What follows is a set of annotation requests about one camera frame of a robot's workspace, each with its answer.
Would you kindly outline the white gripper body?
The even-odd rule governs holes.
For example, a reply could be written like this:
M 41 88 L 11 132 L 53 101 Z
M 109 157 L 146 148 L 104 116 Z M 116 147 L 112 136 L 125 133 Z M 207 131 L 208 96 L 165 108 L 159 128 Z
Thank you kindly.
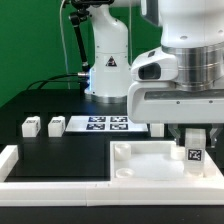
M 224 123 L 224 48 L 158 47 L 132 64 L 127 114 L 135 123 Z

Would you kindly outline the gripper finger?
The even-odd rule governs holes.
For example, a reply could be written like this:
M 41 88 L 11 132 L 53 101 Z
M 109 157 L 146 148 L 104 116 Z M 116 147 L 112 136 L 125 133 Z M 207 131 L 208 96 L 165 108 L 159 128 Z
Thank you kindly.
M 179 129 L 179 126 L 177 124 L 169 124 L 168 130 L 174 137 L 174 140 L 178 146 L 181 145 L 181 131 Z
M 215 145 L 217 143 L 217 138 L 218 138 L 219 134 L 221 133 L 222 129 L 223 129 L 222 124 L 213 124 L 212 125 L 212 128 L 209 133 L 212 148 L 215 147 Z

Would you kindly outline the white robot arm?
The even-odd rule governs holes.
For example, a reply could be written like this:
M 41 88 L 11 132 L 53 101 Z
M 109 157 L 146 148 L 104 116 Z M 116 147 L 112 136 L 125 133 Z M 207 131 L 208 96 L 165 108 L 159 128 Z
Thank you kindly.
M 162 28 L 161 46 L 131 67 L 127 113 L 134 123 L 196 124 L 215 142 L 224 125 L 224 0 L 142 0 Z

